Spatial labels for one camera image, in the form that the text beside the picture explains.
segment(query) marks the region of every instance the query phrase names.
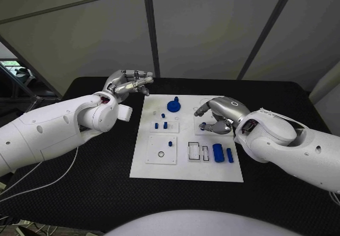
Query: black mesh surface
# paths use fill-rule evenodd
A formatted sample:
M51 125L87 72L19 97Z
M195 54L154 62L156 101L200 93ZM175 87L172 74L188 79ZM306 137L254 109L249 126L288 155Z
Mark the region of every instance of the black mesh surface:
M78 78L65 99L103 89L107 78ZM329 132L301 87L291 82L156 79L153 94L225 95L251 111L264 107ZM236 145L245 183L128 178L144 97L131 94L130 122L79 147L74 168L51 187L0 204L0 213L87 230L108 231L127 221L160 211L206 209L267 221L303 235L340 232L340 208L327 191L290 176L274 164L254 161ZM5 194L29 190L56 180L74 160L75 151L43 162L28 179ZM19 180L33 165L22 168Z

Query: white board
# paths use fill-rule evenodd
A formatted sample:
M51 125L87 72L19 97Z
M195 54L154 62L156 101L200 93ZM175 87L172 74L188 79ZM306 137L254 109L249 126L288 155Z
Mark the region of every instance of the white board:
M167 110L167 103L173 101L176 96L179 97L180 110L172 113ZM234 134L218 135L196 127L202 122L212 124L216 122L211 111L200 118L193 116L196 109L216 97L159 94L146 97L130 172L131 178L244 182ZM162 128L164 122L177 122L179 133L153 132L156 122ZM172 139L175 142L170 147L169 141ZM202 154L199 161L189 161L189 142L199 143ZM225 155L225 162L221 163L216 163L213 159L213 144L218 143L222 144ZM203 160L203 146L208 146L209 161ZM228 162L226 148L232 149L234 163ZM164 153L163 157L156 155L160 151Z

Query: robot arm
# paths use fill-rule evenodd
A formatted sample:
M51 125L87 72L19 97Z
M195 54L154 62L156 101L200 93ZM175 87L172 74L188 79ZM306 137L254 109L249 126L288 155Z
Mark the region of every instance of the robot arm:
M228 97L211 100L195 116L203 115L209 109L218 122L200 125L205 130L222 134L234 126L234 140L254 160L275 163L294 177L340 193L339 136L309 129L265 109L251 113L245 105ZM304 128L296 130L287 120Z
M130 92L149 95L153 73L117 71L92 95L45 106L0 128L0 176L68 153L108 132L117 119L128 121L131 107L120 104Z

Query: blue object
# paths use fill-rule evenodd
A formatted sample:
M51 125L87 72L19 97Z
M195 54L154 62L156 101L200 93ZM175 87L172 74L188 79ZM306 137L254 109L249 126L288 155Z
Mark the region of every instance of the blue object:
M202 122L202 124L206 124L205 122ZM200 128L200 130L205 130L203 128Z
M229 160L229 162L234 163L232 149L231 149L231 148L226 149L226 155L228 155L228 160Z
M177 112L180 109L179 97L175 97L175 100L169 102L167 109L170 112Z
M224 162L225 156L224 156L222 144L213 144L212 148L213 148L215 162Z

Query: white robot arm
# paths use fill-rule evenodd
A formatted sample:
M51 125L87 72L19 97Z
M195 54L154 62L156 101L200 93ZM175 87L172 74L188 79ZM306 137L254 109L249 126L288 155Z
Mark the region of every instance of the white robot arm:
M68 153L108 132L117 119L128 121L131 107L118 104L130 92L149 95L153 73L118 70L92 95L45 106L0 128L0 176Z
M273 162L283 170L321 189L340 193L340 137L310 129L288 117L260 109L249 112L229 97L211 100L196 111L202 116L212 109L216 124L200 127L226 134L235 127L235 142L249 157ZM287 120L303 128L294 129Z

